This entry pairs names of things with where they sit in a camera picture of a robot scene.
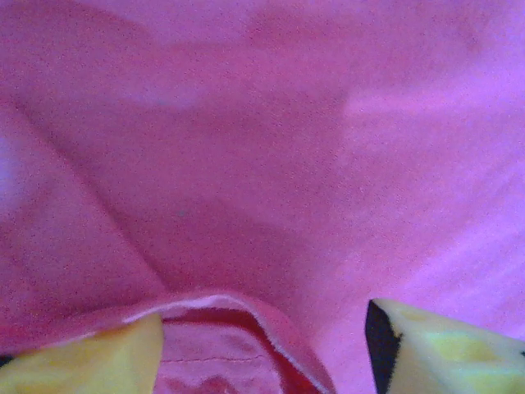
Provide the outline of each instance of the pink blanket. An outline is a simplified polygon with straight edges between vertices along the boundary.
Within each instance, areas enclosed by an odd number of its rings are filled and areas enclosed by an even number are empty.
[[[371,297],[525,338],[524,13],[4,2],[0,354],[156,310],[158,394],[356,393]]]

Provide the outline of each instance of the pink fabric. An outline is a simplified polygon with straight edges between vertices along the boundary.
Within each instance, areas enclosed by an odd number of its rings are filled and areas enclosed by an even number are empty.
[[[173,324],[165,331],[173,345],[165,349],[155,392],[282,392],[276,363],[250,332],[206,323]]]
[[[525,338],[524,2],[8,3],[0,352],[155,309],[159,376],[226,329],[352,393],[370,297]]]

